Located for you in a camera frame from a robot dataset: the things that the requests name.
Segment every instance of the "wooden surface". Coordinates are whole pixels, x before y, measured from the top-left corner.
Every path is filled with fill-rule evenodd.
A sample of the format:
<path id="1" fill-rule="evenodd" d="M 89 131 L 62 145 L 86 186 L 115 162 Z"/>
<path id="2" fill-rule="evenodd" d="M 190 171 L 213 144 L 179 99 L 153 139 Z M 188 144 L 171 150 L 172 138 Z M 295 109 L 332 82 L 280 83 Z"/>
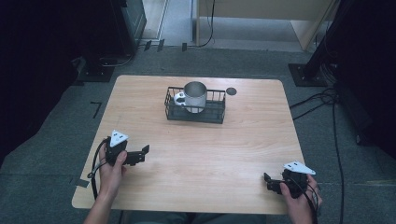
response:
<path id="1" fill-rule="evenodd" d="M 196 44 L 199 45 L 199 17 L 212 15 L 214 0 L 196 0 Z M 215 17 L 293 21 L 300 45 L 306 50 L 335 0 L 217 0 Z"/>
<path id="2" fill-rule="evenodd" d="M 194 80 L 212 90 L 236 88 L 236 95 L 226 96 L 223 124 L 166 119 L 167 88 Z M 150 144 L 146 161 L 127 167 L 114 209 L 285 214 L 282 196 L 267 190 L 262 174 L 281 178 L 284 163 L 304 162 L 278 80 L 119 77 L 82 179 L 97 146 L 114 129 L 129 134 L 128 151 Z M 72 204 L 91 208 L 91 186 L 77 187 Z"/>

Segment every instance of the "small white object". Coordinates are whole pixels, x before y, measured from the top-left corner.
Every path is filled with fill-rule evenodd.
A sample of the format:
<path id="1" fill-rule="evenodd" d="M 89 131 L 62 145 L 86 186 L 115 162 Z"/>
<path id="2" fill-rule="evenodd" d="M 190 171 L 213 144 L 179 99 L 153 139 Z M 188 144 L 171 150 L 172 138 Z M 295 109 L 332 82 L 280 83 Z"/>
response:
<path id="1" fill-rule="evenodd" d="M 114 146 L 118 145 L 119 143 L 127 140 L 128 138 L 129 138 L 128 135 L 126 135 L 124 133 L 120 133 L 116 130 L 113 130 L 113 133 L 111 134 L 110 146 L 114 147 Z"/>
<path id="2" fill-rule="evenodd" d="M 299 161 L 293 161 L 283 165 L 285 169 L 290 171 L 300 173 L 300 174 L 307 174 L 307 175 L 315 175 L 316 172 L 306 167 L 304 164 L 300 163 Z"/>

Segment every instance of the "hand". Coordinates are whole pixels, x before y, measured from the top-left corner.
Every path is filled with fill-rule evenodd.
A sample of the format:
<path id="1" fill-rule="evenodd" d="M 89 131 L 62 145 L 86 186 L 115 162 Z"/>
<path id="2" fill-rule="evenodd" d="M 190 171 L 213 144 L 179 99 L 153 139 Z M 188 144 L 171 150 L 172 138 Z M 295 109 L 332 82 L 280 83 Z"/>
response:
<path id="1" fill-rule="evenodd" d="M 106 144 L 103 144 L 99 149 L 99 159 L 100 162 L 105 162 L 105 147 Z M 122 151 L 117 157 L 114 166 L 106 163 L 101 166 L 99 169 L 100 172 L 100 189 L 99 195 L 96 198 L 93 207 L 85 218 L 84 223 L 89 224 L 101 224 L 107 223 L 108 216 L 110 214 L 111 204 L 113 204 L 114 199 L 119 192 L 120 183 L 122 180 L 122 176 L 126 172 L 126 168 L 122 166 L 122 164 L 126 160 L 127 153 L 126 151 Z"/>
<path id="2" fill-rule="evenodd" d="M 318 194 L 318 183 L 314 179 L 314 177 L 312 177 L 312 175 L 307 175 L 307 178 L 308 178 L 308 185 L 310 185 L 312 187 L 312 189 L 315 190 L 315 193 L 317 194 L 318 205 L 315 204 L 315 201 L 313 199 L 313 192 L 312 192 L 312 189 L 309 188 L 309 186 L 308 186 L 308 189 L 306 190 L 306 195 L 311 200 L 314 207 L 320 206 L 322 204 L 322 199 L 320 198 L 320 195 Z M 305 198 L 305 196 L 302 194 L 297 199 L 293 199 L 290 195 L 290 190 L 289 190 L 288 186 L 284 183 L 280 183 L 280 189 L 282 191 L 282 195 L 285 197 L 286 204 L 288 206 L 288 214 L 291 219 L 291 222 L 294 224 L 313 223 L 312 210 L 311 210 L 311 207 L 309 206 L 308 200 Z"/>
<path id="3" fill-rule="evenodd" d="M 101 162 L 105 162 L 105 147 L 106 144 L 103 144 L 99 151 L 99 159 Z M 126 172 L 126 168 L 122 166 L 126 160 L 126 156 L 127 152 L 123 150 L 117 157 L 114 166 L 106 163 L 100 167 L 100 190 L 98 198 L 106 201 L 109 200 L 113 203 L 119 192 L 122 177 Z"/>

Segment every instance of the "finger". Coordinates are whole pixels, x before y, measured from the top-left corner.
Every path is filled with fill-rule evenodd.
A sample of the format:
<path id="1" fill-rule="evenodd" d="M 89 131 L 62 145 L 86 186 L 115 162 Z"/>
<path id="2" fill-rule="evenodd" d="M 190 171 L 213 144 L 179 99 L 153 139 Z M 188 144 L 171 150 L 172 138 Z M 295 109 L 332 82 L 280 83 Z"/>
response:
<path id="1" fill-rule="evenodd" d="M 309 185 L 314 189 L 318 186 L 317 181 L 314 179 L 314 177 L 312 177 L 312 175 L 306 175 L 306 177 L 308 178 L 308 183 Z"/>
<path id="2" fill-rule="evenodd" d="M 127 153 L 126 153 L 125 150 L 123 150 L 122 152 L 120 152 L 119 156 L 117 157 L 116 163 L 114 163 L 114 168 L 113 168 L 113 170 L 114 170 L 115 172 L 117 172 L 117 173 L 121 173 L 121 172 L 122 172 L 121 167 L 122 167 L 123 163 L 124 163 L 125 160 L 126 160 L 126 156 L 127 156 Z"/>
<path id="3" fill-rule="evenodd" d="M 282 191 L 282 195 L 285 197 L 286 202 L 288 203 L 290 199 L 292 199 L 288 186 L 285 183 L 280 183 L 279 186 L 280 190 Z"/>

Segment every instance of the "cable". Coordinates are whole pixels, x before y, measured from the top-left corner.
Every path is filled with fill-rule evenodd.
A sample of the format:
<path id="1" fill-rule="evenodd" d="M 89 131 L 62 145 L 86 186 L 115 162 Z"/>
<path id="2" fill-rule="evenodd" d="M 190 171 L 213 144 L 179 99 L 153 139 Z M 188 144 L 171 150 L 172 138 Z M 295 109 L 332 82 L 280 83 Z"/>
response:
<path id="1" fill-rule="evenodd" d="M 327 93 L 327 91 L 334 91 L 334 89 L 329 88 L 329 89 L 324 90 L 322 93 L 317 93 L 317 94 L 307 98 L 306 100 L 303 100 L 297 104 L 291 105 L 290 109 L 292 109 L 293 107 L 295 107 L 297 105 L 302 105 L 312 99 L 318 99 L 318 98 L 321 99 L 322 104 L 314 107 L 313 109 L 310 109 L 308 112 L 305 112 L 304 115 L 312 112 L 313 110 L 319 108 L 322 105 L 326 105 L 326 104 L 332 105 L 332 128 L 333 128 L 333 134 L 334 134 L 334 145 L 335 145 L 335 151 L 337 154 L 338 168 L 340 170 L 340 176 L 341 176 L 341 205 L 340 205 L 341 209 L 340 209 L 340 222 L 339 223 L 342 224 L 344 222 L 345 180 L 344 180 L 344 170 L 343 170 L 343 166 L 342 166 L 341 158 L 340 158 L 340 150 L 338 147 L 337 128 L 336 128 L 336 122 L 335 122 L 335 105 L 338 102 L 338 100 L 337 100 L 338 94 L 336 92 L 333 94 L 329 94 L 329 93 Z M 330 101 L 325 101 L 324 97 L 331 97 L 332 99 Z"/>
<path id="2" fill-rule="evenodd" d="M 100 164 L 100 162 L 99 162 L 99 165 L 96 165 L 96 159 L 97 159 L 97 157 L 98 157 L 98 154 L 99 154 L 99 151 L 100 151 L 102 145 L 103 145 L 104 143 L 108 143 L 108 141 L 109 141 L 109 137 L 106 138 L 106 139 L 104 139 L 104 140 L 99 144 L 99 147 L 96 149 L 95 154 L 94 154 L 94 156 L 93 156 L 92 171 L 88 174 L 88 178 L 91 179 L 93 198 L 94 198 L 95 200 L 96 200 L 96 198 L 98 197 L 98 190 L 97 190 L 97 187 L 96 187 L 96 180 L 95 180 L 96 171 L 97 171 L 101 166 L 103 166 L 103 165 L 105 165 L 105 164 L 107 163 L 107 162 L 105 162 L 105 163 L 103 163 L 103 164 Z"/>
<path id="3" fill-rule="evenodd" d="M 124 66 L 125 64 L 127 64 L 128 62 L 130 62 L 132 60 L 132 58 L 134 57 L 133 54 L 131 54 L 131 56 L 129 56 L 129 58 L 126 60 L 126 62 L 124 63 L 114 63 L 114 64 L 100 64 L 102 67 L 120 67 L 120 66 Z"/>
<path id="4" fill-rule="evenodd" d="M 317 106 L 309 109 L 308 111 L 304 112 L 303 114 L 293 118 L 293 120 L 297 120 L 297 119 L 299 119 L 299 118 L 301 118 L 301 117 L 303 117 L 303 116 L 315 111 L 316 109 L 322 107 L 323 105 L 332 105 L 335 102 L 335 94 L 329 94 L 329 93 L 327 93 L 327 91 L 333 91 L 333 88 L 326 89 L 322 93 L 314 94 L 314 95 L 308 97 L 306 100 L 303 100 L 303 101 L 301 101 L 299 103 L 291 105 L 290 109 L 292 109 L 292 108 L 294 108 L 294 107 L 296 107 L 298 105 L 303 105 L 306 102 L 314 100 L 314 99 L 320 99 L 322 101 L 322 104 L 317 105 Z"/>
<path id="5" fill-rule="evenodd" d="M 340 151 L 338 148 L 337 128 L 335 125 L 335 103 L 332 105 L 332 128 L 334 133 L 335 151 L 337 153 L 338 168 L 340 169 L 341 176 L 341 211 L 340 211 L 340 224 L 344 221 L 344 197 L 345 197 L 345 186 L 344 186 L 344 171 L 340 159 Z"/>

